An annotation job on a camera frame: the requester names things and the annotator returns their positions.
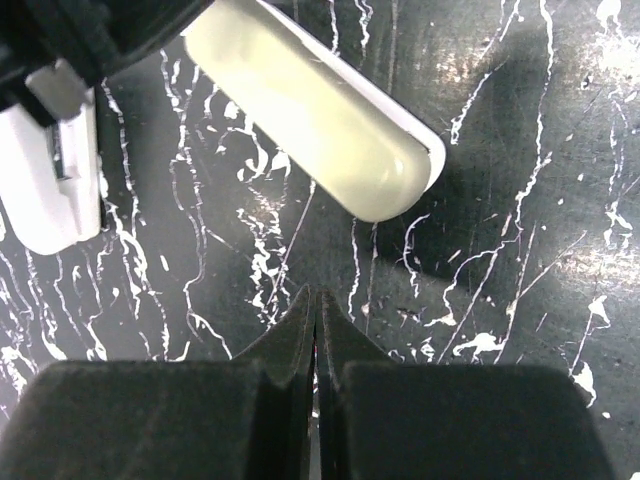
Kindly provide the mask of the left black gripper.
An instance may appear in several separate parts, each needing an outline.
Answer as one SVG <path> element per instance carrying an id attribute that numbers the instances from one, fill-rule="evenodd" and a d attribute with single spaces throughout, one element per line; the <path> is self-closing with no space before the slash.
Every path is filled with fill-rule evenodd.
<path id="1" fill-rule="evenodd" d="M 39 125 L 78 115 L 86 90 L 155 53 L 207 1 L 4 1 L 1 109 Z"/>

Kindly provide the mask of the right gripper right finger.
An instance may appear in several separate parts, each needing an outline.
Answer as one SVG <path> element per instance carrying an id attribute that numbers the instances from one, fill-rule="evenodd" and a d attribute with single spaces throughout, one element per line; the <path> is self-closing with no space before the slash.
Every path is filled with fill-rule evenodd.
<path id="1" fill-rule="evenodd" d="M 326 479 L 611 479 L 584 399 L 535 365 L 391 359 L 317 295 Z"/>

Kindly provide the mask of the grey beige stapler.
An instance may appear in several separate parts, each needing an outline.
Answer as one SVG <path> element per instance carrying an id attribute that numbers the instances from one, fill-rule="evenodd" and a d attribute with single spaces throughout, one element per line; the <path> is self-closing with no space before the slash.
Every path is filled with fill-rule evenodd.
<path id="1" fill-rule="evenodd" d="M 215 1 L 187 28 L 191 59 L 352 216 L 410 209 L 442 173 L 441 138 L 264 1 Z"/>

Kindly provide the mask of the white stapler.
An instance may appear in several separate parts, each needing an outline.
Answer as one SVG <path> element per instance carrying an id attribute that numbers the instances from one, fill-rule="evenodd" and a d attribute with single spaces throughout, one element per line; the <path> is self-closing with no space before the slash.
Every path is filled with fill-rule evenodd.
<path id="1" fill-rule="evenodd" d="M 26 87 L 54 125 L 19 104 L 1 114 L 1 201 L 22 244 L 53 255 L 101 228 L 95 94 L 64 59 L 27 76 Z"/>

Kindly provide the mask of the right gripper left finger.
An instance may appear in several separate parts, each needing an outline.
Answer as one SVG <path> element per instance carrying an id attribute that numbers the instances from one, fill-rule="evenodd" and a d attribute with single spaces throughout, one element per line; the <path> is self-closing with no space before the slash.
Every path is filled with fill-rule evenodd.
<path id="1" fill-rule="evenodd" d="M 304 479 L 315 296 L 227 361 L 64 361 L 1 436 L 5 479 Z"/>

